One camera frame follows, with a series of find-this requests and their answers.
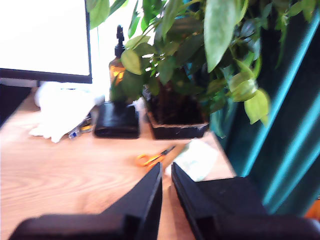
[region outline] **black bottle cap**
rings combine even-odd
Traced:
[[[121,54],[126,49],[123,44],[123,41],[125,40],[124,29],[121,25],[118,25],[118,27],[116,28],[116,38],[118,39],[118,44],[114,48],[114,54],[117,58],[120,58]]]

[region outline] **black plant pot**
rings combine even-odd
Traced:
[[[199,105],[196,102],[189,103],[192,107],[192,119],[182,118],[182,121],[159,123],[157,120],[156,109],[152,101],[154,97],[146,91],[143,93],[146,116],[150,123],[153,137],[155,139],[193,139],[202,138],[209,128],[209,121],[202,114]]]

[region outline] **amber glass bottle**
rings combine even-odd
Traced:
[[[116,79],[115,84],[117,85],[123,79],[125,72],[125,67],[121,63],[121,54],[125,51],[123,44],[125,40],[124,30],[121,25],[118,25],[116,29],[116,38],[118,39],[118,44],[114,48],[115,59],[109,63],[109,72],[111,84]]]

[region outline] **white tissue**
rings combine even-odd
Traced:
[[[218,157],[218,151],[199,139],[192,139],[174,162],[197,182],[202,181],[211,171]],[[165,169],[165,174],[171,176],[171,166]]]
[[[87,89],[70,88],[70,83],[51,82],[38,89],[35,102],[41,108],[41,123],[29,134],[58,143],[86,118],[96,97]]]

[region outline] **monitor bezel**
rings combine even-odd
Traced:
[[[85,6],[85,20],[86,20],[86,35],[87,47],[89,57],[89,75],[77,75],[57,72],[31,71],[20,69],[0,68],[0,78],[4,79],[22,79],[22,80],[36,80],[36,81],[55,81],[61,83],[92,83],[92,67],[91,67],[91,48],[90,48],[90,16],[87,11],[86,1]]]

